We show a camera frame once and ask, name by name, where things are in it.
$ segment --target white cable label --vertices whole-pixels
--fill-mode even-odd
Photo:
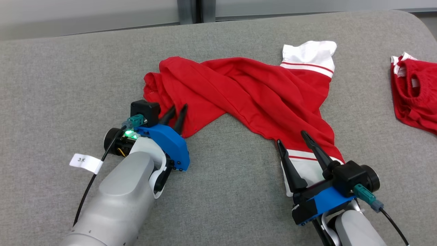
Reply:
[[[90,172],[97,174],[102,167],[103,162],[100,159],[92,157],[90,155],[74,154],[70,161],[70,166],[80,167]]]

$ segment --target gray floor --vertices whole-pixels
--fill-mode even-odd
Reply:
[[[428,27],[428,29],[437,39],[437,13],[422,12],[422,13],[413,13],[413,14],[417,16],[423,23],[425,23],[425,25]]]

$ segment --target black cable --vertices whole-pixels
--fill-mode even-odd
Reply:
[[[109,150],[112,148],[112,146],[115,143],[115,140],[120,135],[120,133],[126,129],[126,126],[123,126],[120,128],[120,130],[117,131],[117,133],[114,135],[114,138],[112,139],[111,143],[109,144],[108,148],[106,149],[105,153],[102,156],[102,159],[100,159],[102,162],[105,161],[106,156],[109,153]],[[91,178],[90,182],[88,183],[87,188],[85,189],[85,192],[83,193],[82,200],[80,200],[79,207],[77,208],[76,217],[74,218],[73,226],[76,225],[77,221],[79,220],[80,211],[82,210],[83,203],[85,202],[85,198],[87,197],[88,191],[90,191],[91,185],[93,185],[94,179],[96,178],[97,174],[93,174],[93,177]]]
[[[390,221],[390,223],[393,225],[393,227],[396,229],[396,231],[399,233],[399,236],[401,236],[402,240],[404,241],[405,245],[409,246],[409,243],[407,241],[407,239],[405,238],[404,234],[402,234],[402,231],[399,229],[399,227],[396,225],[396,223],[392,220],[392,218],[390,217],[389,214],[387,214],[387,212],[383,209],[383,208],[379,208],[379,210],[386,216],[386,218],[388,219],[388,221]]]

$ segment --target camera lens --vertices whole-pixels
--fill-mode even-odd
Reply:
[[[366,188],[368,188],[371,192],[379,190],[379,177],[378,174],[376,174],[375,170],[373,170],[368,165],[361,165],[361,167],[367,172],[367,181],[369,185]]]

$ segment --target green light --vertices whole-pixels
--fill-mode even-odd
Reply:
[[[127,131],[125,131],[125,136],[128,136],[128,135],[130,135],[131,133],[133,133],[134,131],[131,131],[131,130],[127,130]]]

